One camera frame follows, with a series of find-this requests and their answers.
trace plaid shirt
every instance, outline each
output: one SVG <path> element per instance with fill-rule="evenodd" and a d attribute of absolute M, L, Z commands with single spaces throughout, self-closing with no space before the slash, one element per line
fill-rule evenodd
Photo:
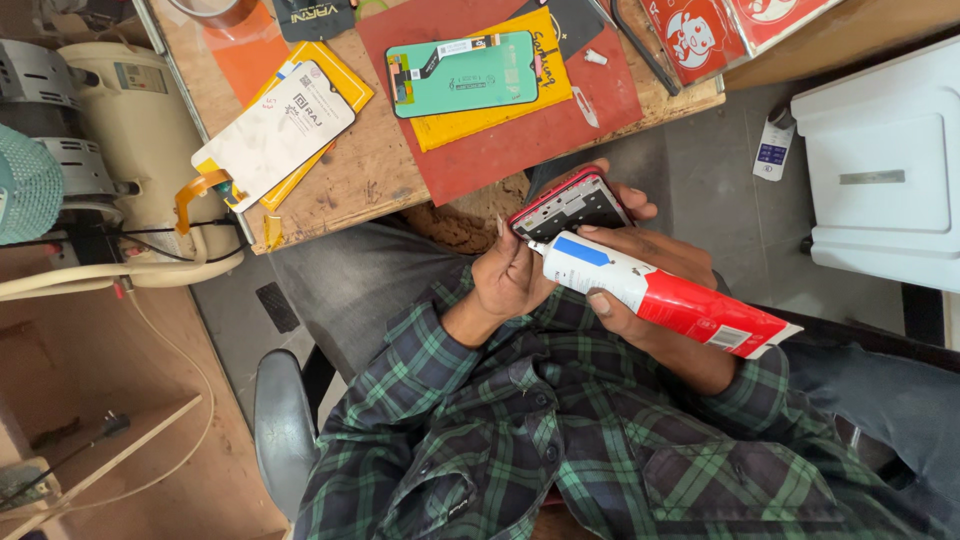
<path fill-rule="evenodd" d="M 388 323 L 318 440 L 297 538 L 527 538 L 556 484 L 603 538 L 943 537 L 787 389 L 774 349 L 694 395 L 558 287 L 479 350 L 439 315 L 469 267 Z"/>

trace jeans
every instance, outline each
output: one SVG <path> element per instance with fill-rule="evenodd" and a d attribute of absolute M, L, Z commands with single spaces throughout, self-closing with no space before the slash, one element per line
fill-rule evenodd
<path fill-rule="evenodd" d="M 539 165 L 528 199 L 583 161 L 573 155 Z M 473 260 L 403 230 L 391 216 L 268 257 L 287 299 L 344 380 L 381 350 L 389 317 Z M 855 345 L 782 347 L 791 386 L 893 448 L 917 474 L 903 495 L 960 531 L 954 511 L 960 509 L 960 375 Z"/>

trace shirt pocket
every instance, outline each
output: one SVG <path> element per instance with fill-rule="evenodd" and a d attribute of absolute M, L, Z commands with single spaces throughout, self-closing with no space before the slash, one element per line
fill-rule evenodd
<path fill-rule="evenodd" d="M 658 521 L 843 521 L 820 471 L 775 443 L 660 448 L 643 481 Z"/>
<path fill-rule="evenodd" d="M 391 497 L 381 535 L 420 538 L 470 511 L 484 485 L 491 437 L 486 422 L 431 430 Z"/>

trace phone display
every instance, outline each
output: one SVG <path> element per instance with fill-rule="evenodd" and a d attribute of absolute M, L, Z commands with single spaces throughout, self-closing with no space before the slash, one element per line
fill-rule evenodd
<path fill-rule="evenodd" d="M 537 65 L 529 32 L 508 32 L 387 49 L 394 114 L 413 118 L 536 101 Z"/>
<path fill-rule="evenodd" d="M 512 231 L 527 240 L 549 242 L 563 231 L 581 225 L 618 229 L 633 221 L 594 165 L 577 171 L 560 185 L 510 218 Z"/>

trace cardboard box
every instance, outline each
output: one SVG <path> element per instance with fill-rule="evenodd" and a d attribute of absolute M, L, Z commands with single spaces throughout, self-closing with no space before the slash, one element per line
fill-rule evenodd
<path fill-rule="evenodd" d="M 842 0 L 640 0 L 680 86 L 760 55 Z"/>

